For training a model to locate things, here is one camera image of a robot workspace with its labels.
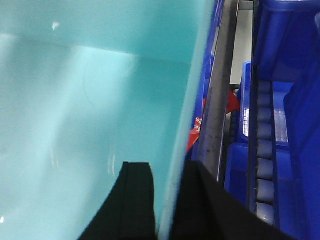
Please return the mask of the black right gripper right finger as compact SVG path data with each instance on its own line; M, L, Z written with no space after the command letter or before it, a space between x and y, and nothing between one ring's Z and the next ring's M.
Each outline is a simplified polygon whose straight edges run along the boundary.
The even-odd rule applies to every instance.
M209 173L201 162L184 165L172 225L174 240L289 240L263 222Z

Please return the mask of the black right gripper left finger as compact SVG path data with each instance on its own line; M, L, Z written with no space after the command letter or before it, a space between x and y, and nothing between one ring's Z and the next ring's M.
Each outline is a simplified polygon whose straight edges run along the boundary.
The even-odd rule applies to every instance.
M124 162L83 240L155 240L155 186L147 162Z

